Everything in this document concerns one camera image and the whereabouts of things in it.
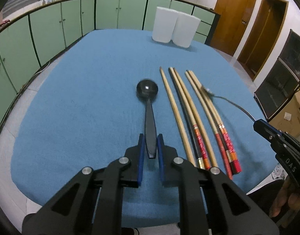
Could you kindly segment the person's right hand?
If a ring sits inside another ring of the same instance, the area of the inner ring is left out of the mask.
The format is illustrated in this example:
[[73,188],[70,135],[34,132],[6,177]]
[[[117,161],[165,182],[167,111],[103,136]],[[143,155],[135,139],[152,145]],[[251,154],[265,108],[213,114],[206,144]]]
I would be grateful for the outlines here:
[[284,181],[269,211],[269,217],[274,218],[281,212],[282,207],[288,204],[289,209],[298,213],[300,211],[300,194],[295,190],[295,184],[289,176]]

